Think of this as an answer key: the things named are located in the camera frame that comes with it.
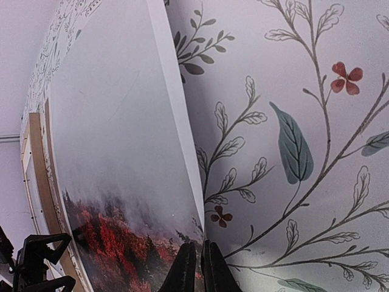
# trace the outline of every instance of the wooden frame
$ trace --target wooden frame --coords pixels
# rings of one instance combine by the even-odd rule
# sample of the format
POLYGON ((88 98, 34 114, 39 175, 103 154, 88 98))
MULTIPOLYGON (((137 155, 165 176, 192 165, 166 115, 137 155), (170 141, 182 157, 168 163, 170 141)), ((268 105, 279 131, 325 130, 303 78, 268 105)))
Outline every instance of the wooden frame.
MULTIPOLYGON (((62 233, 52 199, 41 135, 41 114, 30 113, 22 142, 21 164, 32 220, 36 233, 62 233), (33 169, 35 177, 30 177, 33 169)), ((78 281, 71 257, 66 251, 57 265, 48 264, 52 277, 68 275, 77 280, 74 291, 84 291, 78 281)))

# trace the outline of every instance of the floral wallpaper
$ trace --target floral wallpaper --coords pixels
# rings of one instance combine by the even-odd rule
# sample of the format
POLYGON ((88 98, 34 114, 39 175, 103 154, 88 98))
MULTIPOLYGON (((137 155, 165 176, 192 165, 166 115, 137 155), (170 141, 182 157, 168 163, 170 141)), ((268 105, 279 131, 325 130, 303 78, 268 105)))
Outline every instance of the floral wallpaper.
POLYGON ((389 291, 387 1, 171 0, 207 236, 243 291, 389 291))

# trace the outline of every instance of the white ceiling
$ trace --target white ceiling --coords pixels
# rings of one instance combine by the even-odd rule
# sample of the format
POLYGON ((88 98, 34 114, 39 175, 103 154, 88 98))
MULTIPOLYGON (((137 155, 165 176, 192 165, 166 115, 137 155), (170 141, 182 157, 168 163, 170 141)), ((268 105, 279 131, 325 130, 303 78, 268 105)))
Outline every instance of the white ceiling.
MULTIPOLYGON (((0 136, 19 134, 30 77, 55 9, 54 0, 0 0, 0 136)), ((0 225, 15 247, 34 233, 18 142, 0 144, 0 225)))
POLYGON ((58 4, 0 0, 0 135, 20 131, 30 77, 58 4))

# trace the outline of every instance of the red flower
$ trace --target red flower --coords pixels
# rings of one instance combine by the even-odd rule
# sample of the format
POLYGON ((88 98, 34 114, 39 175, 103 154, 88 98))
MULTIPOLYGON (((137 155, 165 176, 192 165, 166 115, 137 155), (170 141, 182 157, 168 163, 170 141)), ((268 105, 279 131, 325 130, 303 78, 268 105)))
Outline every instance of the red flower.
POLYGON ((354 68, 349 74, 347 74, 345 65, 342 62, 338 62, 332 66, 332 71, 340 76, 338 79, 332 81, 332 91, 335 93, 340 92, 346 83, 346 90, 349 95, 354 96, 359 94, 359 87, 353 82, 362 79, 363 70, 361 68, 354 68))
POLYGON ((232 220, 232 215, 231 214, 223 214, 223 207, 222 206, 215 206, 215 211, 216 214, 211 215, 211 221, 216 222, 219 221, 220 227, 226 228, 227 223, 226 221, 231 221, 232 220))

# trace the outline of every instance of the line-drawn leaf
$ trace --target line-drawn leaf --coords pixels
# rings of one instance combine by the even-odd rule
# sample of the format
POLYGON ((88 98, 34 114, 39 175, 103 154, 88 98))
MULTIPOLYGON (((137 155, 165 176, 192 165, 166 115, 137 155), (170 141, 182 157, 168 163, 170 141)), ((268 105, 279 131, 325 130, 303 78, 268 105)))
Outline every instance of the line-drawn leaf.
POLYGON ((225 53, 225 52, 226 52, 225 47, 222 47, 222 46, 215 45, 215 49, 216 49, 218 52, 220 52, 220 53, 225 53))
POLYGON ((195 53, 197 53, 199 49, 200 49, 200 46, 197 45, 197 46, 194 48, 194 50, 193 50, 193 52, 192 52, 192 55, 194 55, 195 53))
POLYGON ((295 40, 296 36, 284 29, 272 29, 265 34, 265 38, 271 41, 295 40))
POLYGON ((223 37, 224 35, 224 30, 221 30, 218 34, 218 41, 223 37))
POLYGON ((238 150, 243 147, 244 143, 245 140, 243 139, 243 137, 234 138, 230 142, 224 144, 223 147, 221 147, 219 153, 215 156, 215 160, 236 154, 236 152, 238 152, 238 150))
POLYGON ((251 190, 239 189, 239 194, 249 203, 255 203, 255 195, 251 190))
POLYGON ((370 137, 366 141, 366 146, 362 149, 362 156, 376 154, 379 150, 389 146, 389 131, 370 137))
POLYGON ((211 26, 212 24, 214 24, 216 22, 216 19, 212 18, 210 20, 207 20, 205 23, 203 23, 202 25, 203 26, 211 26))
POLYGON ((216 205, 227 205, 229 203, 227 198, 224 198, 222 195, 214 196, 212 198, 207 199, 207 201, 216 205))
POLYGON ((195 21, 193 18, 190 19, 190 25, 191 25, 194 29, 197 29, 196 21, 195 21))
POLYGON ((278 280, 278 284, 301 292, 327 292, 323 288, 304 282, 300 279, 278 280))
POLYGON ((201 147, 196 145, 196 154, 200 167, 206 172, 208 167, 208 157, 206 152, 201 147))
POLYGON ((362 166, 357 175, 354 185, 354 204, 351 212, 355 212, 363 204, 369 194, 370 172, 367 166, 362 166))
POLYGON ((345 268, 345 267, 342 267, 342 268, 343 268, 343 277, 347 281, 351 282, 354 279, 353 272, 350 269, 348 269, 348 268, 345 268))
POLYGON ((368 262, 360 263, 354 267, 358 269, 368 270, 368 269, 374 269, 375 267, 377 267, 377 265, 378 265, 377 262, 368 261, 368 262))
POLYGON ((255 98, 255 82, 251 76, 246 77, 246 93, 249 96, 249 102, 252 103, 255 98))
POLYGON ((186 41, 187 41, 187 36, 184 35, 184 37, 181 39, 180 43, 178 44, 177 52, 182 49, 186 41))
POLYGON ((204 74, 203 68, 201 68, 198 65, 192 64, 192 63, 184 63, 183 64, 185 69, 188 71, 189 74, 192 75, 201 75, 204 74))
POLYGON ((280 122, 278 148, 289 184, 307 180, 314 169, 314 160, 299 126, 292 116, 270 102, 280 122))
POLYGON ((371 288, 372 283, 373 283, 373 281, 371 280, 371 277, 366 276, 366 275, 363 277, 363 284, 365 285, 365 288, 367 290, 369 290, 371 288))
POLYGON ((77 33, 75 34, 75 39, 78 38, 78 36, 80 35, 80 33, 81 33, 81 29, 79 29, 79 30, 77 31, 77 33))
POLYGON ((265 121, 267 121, 266 115, 264 113, 259 113, 258 111, 248 113, 240 120, 240 122, 246 122, 250 125, 259 125, 265 121))
POLYGON ((379 209, 378 212, 380 212, 386 219, 389 219, 389 208, 379 209))
POLYGON ((340 4, 333 4, 329 9, 327 9, 318 21, 316 40, 323 32, 331 29, 339 22, 339 17, 343 14, 344 9, 344 6, 340 4))
POLYGON ((389 18, 385 15, 377 15, 377 20, 381 25, 389 31, 389 18))
POLYGON ((293 22, 296 16, 295 6, 296 3, 294 0, 286 0, 285 15, 290 22, 293 22))
POLYGON ((194 38, 193 41, 197 41, 198 43, 203 43, 205 42, 205 38, 194 38))
POLYGON ((260 1, 267 6, 278 8, 277 0, 260 0, 260 1))
POLYGON ((209 57, 208 55, 204 55, 204 54, 201 54, 200 55, 200 58, 201 60, 203 60, 203 62, 207 63, 207 64, 213 64, 215 61, 209 57))
POLYGON ((216 104, 215 116, 216 120, 218 121, 218 127, 221 130, 221 133, 224 135, 224 133, 227 131, 229 118, 227 117, 227 114, 225 113, 225 107, 221 102, 216 104))
POLYGON ((266 173, 267 160, 265 157, 261 157, 257 164, 254 166, 254 170, 251 174, 251 182, 258 181, 266 173))
POLYGON ((178 57, 178 60, 186 59, 186 58, 188 58, 190 56, 192 56, 192 53, 186 53, 186 54, 183 54, 182 56, 178 57))
POLYGON ((305 4, 297 1, 295 10, 298 15, 302 16, 303 18, 309 21, 308 7, 305 4))
POLYGON ((180 31, 178 31, 176 33, 176 36, 174 37, 174 47, 177 48, 179 42, 180 42, 180 39, 181 39, 181 34, 180 34, 180 31))
POLYGON ((223 179, 219 193, 223 193, 226 190, 229 190, 232 187, 233 183, 235 182, 235 179, 236 179, 236 169, 232 168, 229 171, 229 174, 226 175, 225 178, 223 179))
POLYGON ((205 45, 205 48, 209 47, 213 42, 213 38, 210 38, 208 43, 205 45))
POLYGON ((286 226, 287 252, 290 251, 298 242, 297 222, 289 219, 286 226))
POLYGON ((340 232, 329 237, 324 237, 316 242, 332 242, 338 245, 339 243, 350 242, 351 240, 359 239, 359 234, 356 232, 340 232))

